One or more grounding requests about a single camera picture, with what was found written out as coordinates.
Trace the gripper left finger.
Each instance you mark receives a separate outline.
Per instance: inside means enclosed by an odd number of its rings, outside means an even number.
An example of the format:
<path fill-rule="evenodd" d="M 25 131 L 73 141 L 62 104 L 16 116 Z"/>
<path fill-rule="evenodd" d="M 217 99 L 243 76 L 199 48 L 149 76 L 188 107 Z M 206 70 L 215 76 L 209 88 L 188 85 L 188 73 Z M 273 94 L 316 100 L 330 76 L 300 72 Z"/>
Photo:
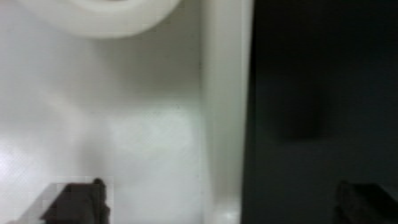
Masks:
<path fill-rule="evenodd" d="M 110 224 L 106 185 L 99 178 L 66 185 L 41 220 L 44 224 Z"/>

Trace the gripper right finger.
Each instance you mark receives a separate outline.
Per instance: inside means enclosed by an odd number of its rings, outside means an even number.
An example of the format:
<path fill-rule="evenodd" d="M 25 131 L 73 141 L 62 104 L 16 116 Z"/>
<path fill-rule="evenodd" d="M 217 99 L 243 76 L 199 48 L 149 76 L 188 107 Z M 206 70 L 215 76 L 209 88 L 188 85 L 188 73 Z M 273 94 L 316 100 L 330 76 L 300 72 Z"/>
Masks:
<path fill-rule="evenodd" d="M 334 224 L 398 224 L 398 201 L 378 184 L 339 182 Z"/>

